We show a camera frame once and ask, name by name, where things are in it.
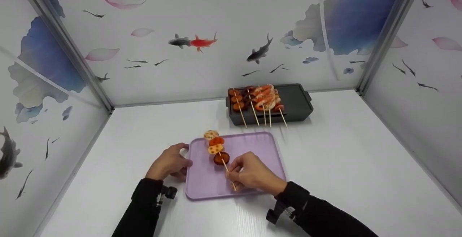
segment hand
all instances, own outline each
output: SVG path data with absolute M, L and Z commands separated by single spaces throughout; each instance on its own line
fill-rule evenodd
M 276 176 L 252 152 L 244 153 L 235 158 L 231 165 L 228 166 L 228 170 L 229 173 L 226 173 L 226 178 L 234 182 L 237 191 L 247 186 L 249 188 L 259 188 L 266 193 L 277 196 L 287 186 L 287 182 Z
M 180 154 L 181 149 L 188 149 L 189 145 L 178 143 L 164 150 L 157 160 L 152 163 L 146 178 L 164 180 L 168 175 L 181 181 L 186 181 L 186 170 L 193 162 Z

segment painted backdrop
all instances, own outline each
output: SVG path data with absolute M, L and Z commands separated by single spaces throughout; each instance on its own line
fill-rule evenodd
M 50 0 L 117 105 L 354 87 L 394 1 Z
M 28 1 L 0 2 L 0 236 L 32 236 L 107 115 Z
M 462 205 L 462 0 L 415 0 L 366 100 Z

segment purple tray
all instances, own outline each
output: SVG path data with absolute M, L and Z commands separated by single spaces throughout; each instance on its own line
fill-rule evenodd
M 221 135 L 225 139 L 225 152 L 230 155 L 230 163 L 248 151 L 255 153 L 269 169 L 282 179 L 286 179 L 276 142 L 269 132 L 243 133 L 240 135 Z M 224 166 L 213 163 L 213 155 L 207 151 L 204 138 L 195 139 L 189 144 L 189 159 L 193 166 L 188 168 L 186 177 L 186 196 L 192 200 L 212 199 L 228 196 L 255 194 L 257 189 L 244 189 L 235 192 L 225 178 Z

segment black sleeve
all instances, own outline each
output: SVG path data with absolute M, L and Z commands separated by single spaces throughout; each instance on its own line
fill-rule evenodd
M 162 208 L 162 180 L 142 179 L 112 237 L 152 237 Z
M 311 237 L 378 237 L 353 216 L 311 196 L 309 191 L 292 181 L 276 199 L 295 209 L 292 212 L 294 222 Z

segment white table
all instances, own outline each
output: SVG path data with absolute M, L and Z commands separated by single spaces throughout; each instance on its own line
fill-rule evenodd
M 462 235 L 455 206 L 354 91 L 313 93 L 312 98 L 310 118 L 289 128 L 235 127 L 224 100 L 116 109 L 42 236 L 110 236 L 162 150 L 209 129 L 223 135 L 271 132 L 289 180 L 380 237 Z M 155 236 L 307 236 L 285 216 L 276 227 L 267 222 L 266 212 L 275 203 L 268 195 L 193 202 L 184 185 L 166 184 L 176 186 L 178 194 L 164 203 Z

